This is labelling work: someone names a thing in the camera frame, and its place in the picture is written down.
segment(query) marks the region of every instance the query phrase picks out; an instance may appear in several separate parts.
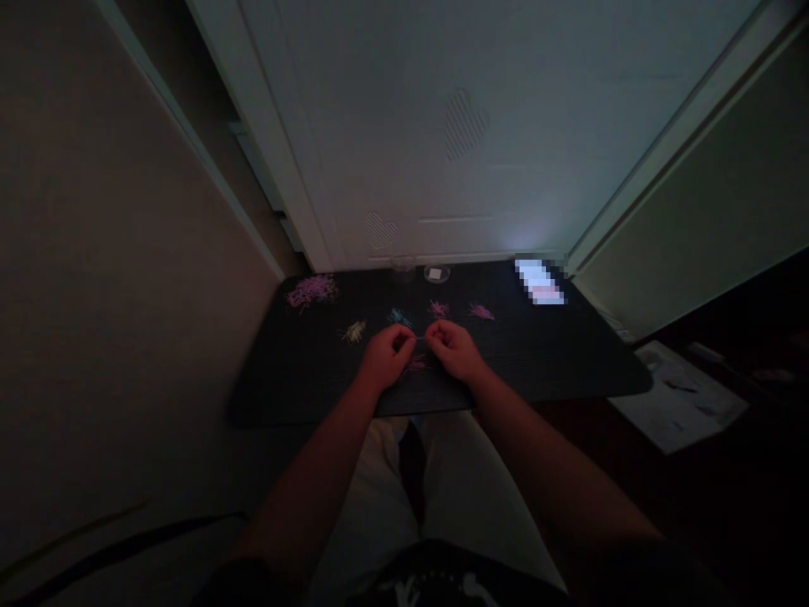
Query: leg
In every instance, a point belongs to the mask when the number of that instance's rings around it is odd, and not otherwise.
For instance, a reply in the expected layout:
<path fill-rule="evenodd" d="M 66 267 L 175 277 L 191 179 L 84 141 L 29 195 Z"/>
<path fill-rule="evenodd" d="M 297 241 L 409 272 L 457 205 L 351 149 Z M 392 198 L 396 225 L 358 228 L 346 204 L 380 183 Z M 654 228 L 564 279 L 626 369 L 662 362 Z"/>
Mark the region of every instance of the leg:
<path fill-rule="evenodd" d="M 399 552 L 419 541 L 418 524 L 399 478 L 397 421 L 376 419 L 368 428 L 340 516 L 309 584 L 310 604 L 343 604 L 366 590 Z"/>
<path fill-rule="evenodd" d="M 422 536 L 445 540 L 565 590 L 506 465 L 469 411 L 425 416 Z"/>

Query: black table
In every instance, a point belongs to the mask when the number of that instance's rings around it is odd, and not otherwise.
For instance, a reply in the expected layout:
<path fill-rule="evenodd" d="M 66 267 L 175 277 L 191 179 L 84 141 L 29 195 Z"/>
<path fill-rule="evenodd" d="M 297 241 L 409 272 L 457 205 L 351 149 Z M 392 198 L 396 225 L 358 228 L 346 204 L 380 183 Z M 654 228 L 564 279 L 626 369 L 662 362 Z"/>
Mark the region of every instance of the black table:
<path fill-rule="evenodd" d="M 528 402 L 632 395 L 651 388 L 651 376 L 578 289 L 554 268 L 567 303 L 534 305 L 513 261 L 457 265 L 449 280 L 432 284 L 416 268 L 401 284 L 390 270 L 348 271 L 334 278 L 340 296 L 299 313 L 286 294 L 301 277 L 278 288 L 242 369 L 228 418 L 236 427 L 320 422 L 354 377 L 371 336 L 388 326 L 391 308 L 403 310 L 423 336 L 433 321 L 430 301 L 449 304 L 449 319 L 466 327 L 480 354 Z M 486 306 L 493 321 L 469 317 L 469 304 Z M 357 320 L 367 328 L 352 345 L 340 338 Z M 377 416 L 414 415 L 474 406 L 423 340 L 428 369 L 406 373 L 379 401 Z"/>

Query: white paper on floor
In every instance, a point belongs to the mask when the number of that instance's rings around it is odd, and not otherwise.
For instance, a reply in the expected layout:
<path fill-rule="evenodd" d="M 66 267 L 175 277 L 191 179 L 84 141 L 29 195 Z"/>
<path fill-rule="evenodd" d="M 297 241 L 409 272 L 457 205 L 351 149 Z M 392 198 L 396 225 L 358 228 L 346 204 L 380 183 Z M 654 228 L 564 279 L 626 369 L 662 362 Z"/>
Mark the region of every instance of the white paper on floor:
<path fill-rule="evenodd" d="M 666 455 L 721 432 L 748 407 L 659 341 L 635 355 L 651 371 L 654 386 L 609 401 Z"/>

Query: white door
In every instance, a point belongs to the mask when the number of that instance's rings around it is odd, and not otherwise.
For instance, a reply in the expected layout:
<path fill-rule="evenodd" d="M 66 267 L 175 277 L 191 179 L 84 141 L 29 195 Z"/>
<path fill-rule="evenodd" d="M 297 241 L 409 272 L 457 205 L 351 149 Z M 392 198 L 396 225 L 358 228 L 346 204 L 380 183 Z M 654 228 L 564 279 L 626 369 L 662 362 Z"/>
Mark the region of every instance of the white door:
<path fill-rule="evenodd" d="M 337 269 L 567 253 L 758 4 L 240 3 Z"/>

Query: forearm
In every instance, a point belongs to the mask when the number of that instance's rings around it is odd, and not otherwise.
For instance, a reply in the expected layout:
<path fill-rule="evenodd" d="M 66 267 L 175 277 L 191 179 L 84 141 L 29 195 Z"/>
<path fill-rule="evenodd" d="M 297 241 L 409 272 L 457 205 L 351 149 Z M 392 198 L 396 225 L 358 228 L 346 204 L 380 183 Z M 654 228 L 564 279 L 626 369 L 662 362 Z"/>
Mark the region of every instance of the forearm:
<path fill-rule="evenodd" d="M 606 474 L 494 372 L 486 369 L 469 387 L 534 519 L 563 552 L 587 556 L 621 540 L 660 536 Z"/>
<path fill-rule="evenodd" d="M 259 556 L 290 587 L 305 586 L 340 514 L 378 398 L 355 380 L 272 487 L 232 558 Z"/>

